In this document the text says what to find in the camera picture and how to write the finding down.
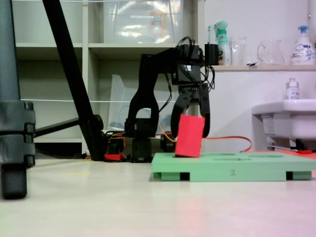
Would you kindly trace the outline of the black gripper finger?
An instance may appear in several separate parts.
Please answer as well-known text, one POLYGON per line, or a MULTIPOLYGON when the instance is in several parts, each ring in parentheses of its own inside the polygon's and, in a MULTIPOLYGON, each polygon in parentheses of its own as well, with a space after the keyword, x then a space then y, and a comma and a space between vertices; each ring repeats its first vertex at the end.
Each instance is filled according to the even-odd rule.
POLYGON ((210 131, 210 106, 208 98, 202 98, 199 103, 200 114, 205 119, 202 137, 206 138, 210 131))
POLYGON ((171 133, 174 138, 178 136, 180 116, 195 99, 196 90, 196 87, 179 87, 179 95, 171 115, 171 133))

